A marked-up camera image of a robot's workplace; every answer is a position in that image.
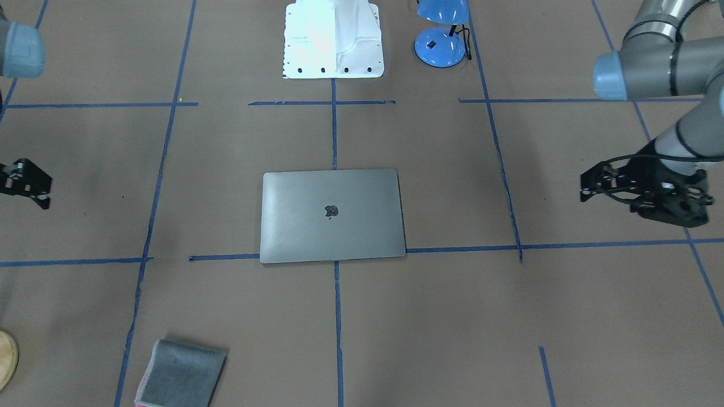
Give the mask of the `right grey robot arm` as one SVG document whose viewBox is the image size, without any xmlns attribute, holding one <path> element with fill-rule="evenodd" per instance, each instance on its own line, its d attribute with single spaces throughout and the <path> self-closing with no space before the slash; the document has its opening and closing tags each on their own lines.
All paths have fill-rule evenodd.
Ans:
<svg viewBox="0 0 724 407">
<path fill-rule="evenodd" d="M 38 28 L 9 20 L 1 8 L 1 72 L 7 78 L 37 78 L 46 63 Z M 41 209 L 51 206 L 53 178 L 29 159 L 1 164 L 2 194 L 31 199 Z"/>
</svg>

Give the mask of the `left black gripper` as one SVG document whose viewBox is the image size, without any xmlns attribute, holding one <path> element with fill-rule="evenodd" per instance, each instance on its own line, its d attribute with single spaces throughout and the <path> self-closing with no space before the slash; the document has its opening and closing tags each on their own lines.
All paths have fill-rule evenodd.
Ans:
<svg viewBox="0 0 724 407">
<path fill-rule="evenodd" d="M 600 162 L 581 174 L 580 202 L 594 196 L 629 205 L 644 219 L 695 228 L 709 221 L 708 172 L 695 169 L 692 175 L 673 172 L 658 159 L 631 159 L 617 169 L 609 162 Z M 636 198 L 621 198 L 608 190 L 635 188 Z"/>
</svg>

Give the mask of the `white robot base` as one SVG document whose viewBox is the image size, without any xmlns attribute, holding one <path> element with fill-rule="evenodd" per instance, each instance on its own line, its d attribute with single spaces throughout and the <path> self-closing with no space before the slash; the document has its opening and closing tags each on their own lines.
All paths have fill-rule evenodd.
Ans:
<svg viewBox="0 0 724 407">
<path fill-rule="evenodd" d="M 378 78 L 380 11 L 369 1 L 295 1 L 285 9 L 282 77 Z"/>
</svg>

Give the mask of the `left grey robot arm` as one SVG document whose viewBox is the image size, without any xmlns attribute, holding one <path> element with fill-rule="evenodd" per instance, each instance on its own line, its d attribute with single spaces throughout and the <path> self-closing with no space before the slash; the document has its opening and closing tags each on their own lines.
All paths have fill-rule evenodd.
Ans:
<svg viewBox="0 0 724 407">
<path fill-rule="evenodd" d="M 597 163 L 580 177 L 580 200 L 605 195 L 644 219 L 707 224 L 708 169 L 723 154 L 723 39 L 686 40 L 703 1 L 644 1 L 620 49 L 599 56 L 592 83 L 604 101 L 702 95 L 703 101 L 636 154 Z"/>
</svg>

